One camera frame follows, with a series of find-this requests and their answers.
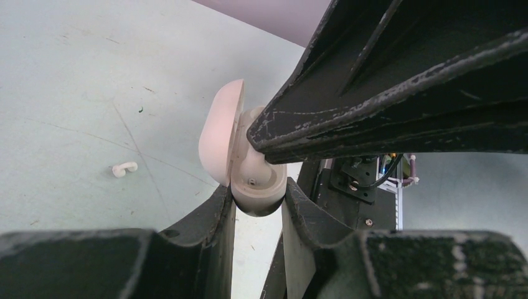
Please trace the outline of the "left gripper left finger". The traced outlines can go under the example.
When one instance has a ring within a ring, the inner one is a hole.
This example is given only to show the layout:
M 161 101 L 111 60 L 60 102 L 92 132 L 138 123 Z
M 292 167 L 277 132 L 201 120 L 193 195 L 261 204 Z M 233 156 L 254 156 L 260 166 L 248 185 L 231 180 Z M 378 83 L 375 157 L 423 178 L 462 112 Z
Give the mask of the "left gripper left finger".
M 161 232 L 15 232 L 1 236 L 2 298 L 230 298 L 231 190 Z

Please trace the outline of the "white earbud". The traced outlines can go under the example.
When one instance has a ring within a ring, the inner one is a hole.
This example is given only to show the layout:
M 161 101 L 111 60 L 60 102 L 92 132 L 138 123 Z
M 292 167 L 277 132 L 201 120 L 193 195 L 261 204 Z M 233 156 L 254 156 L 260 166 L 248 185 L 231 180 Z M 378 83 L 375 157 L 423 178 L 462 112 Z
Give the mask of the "white earbud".
M 265 155 L 258 152 L 249 142 L 247 131 L 262 112 L 264 106 L 247 110 L 242 115 L 240 127 L 239 174 L 241 182 L 254 189 L 267 189 L 272 185 L 273 168 L 265 161 Z
M 138 164 L 136 162 L 130 161 L 123 164 L 116 164 L 111 168 L 111 172 L 114 177 L 122 178 L 127 173 L 132 173 L 138 170 Z

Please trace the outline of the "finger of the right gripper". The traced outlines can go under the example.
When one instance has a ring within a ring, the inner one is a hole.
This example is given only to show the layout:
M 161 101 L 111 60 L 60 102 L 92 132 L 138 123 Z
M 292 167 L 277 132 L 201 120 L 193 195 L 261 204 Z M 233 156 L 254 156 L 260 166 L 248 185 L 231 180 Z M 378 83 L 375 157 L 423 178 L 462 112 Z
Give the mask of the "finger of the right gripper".
M 247 132 L 268 162 L 380 153 L 527 153 L 527 30 L 432 66 L 363 102 L 268 107 Z
M 526 1 L 334 1 L 266 117 L 335 118 L 526 27 Z

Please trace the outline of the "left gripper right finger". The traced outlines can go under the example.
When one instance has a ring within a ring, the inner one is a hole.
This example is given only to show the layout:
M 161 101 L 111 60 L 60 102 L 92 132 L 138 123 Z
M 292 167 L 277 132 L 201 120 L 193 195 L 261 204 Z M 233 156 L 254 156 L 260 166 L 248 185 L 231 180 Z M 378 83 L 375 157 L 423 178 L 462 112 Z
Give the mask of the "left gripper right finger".
M 282 204 L 285 285 L 262 298 L 526 298 L 527 260 L 478 230 L 354 230 L 293 179 Z

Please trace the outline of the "plain white oval case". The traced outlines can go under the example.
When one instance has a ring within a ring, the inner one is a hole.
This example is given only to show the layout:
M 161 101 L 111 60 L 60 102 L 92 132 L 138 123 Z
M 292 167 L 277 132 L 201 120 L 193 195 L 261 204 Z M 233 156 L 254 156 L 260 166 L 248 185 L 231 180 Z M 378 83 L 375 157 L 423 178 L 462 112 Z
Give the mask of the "plain white oval case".
M 254 189 L 241 182 L 240 127 L 242 115 L 247 111 L 243 108 L 244 90 L 245 82 L 239 79 L 224 85 L 215 94 L 199 138 L 199 159 L 216 182 L 230 188 L 242 212 L 265 217 L 281 206 L 286 194 L 287 167 L 267 162 L 273 168 L 272 185 L 267 189 Z

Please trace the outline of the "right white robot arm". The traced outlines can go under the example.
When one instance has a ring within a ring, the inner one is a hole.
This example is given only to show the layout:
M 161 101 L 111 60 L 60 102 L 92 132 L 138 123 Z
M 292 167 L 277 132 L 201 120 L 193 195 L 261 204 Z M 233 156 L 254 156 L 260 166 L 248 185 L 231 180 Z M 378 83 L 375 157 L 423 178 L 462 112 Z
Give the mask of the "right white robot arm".
M 526 1 L 331 1 L 291 77 L 247 131 L 272 164 L 394 153 L 527 153 Z

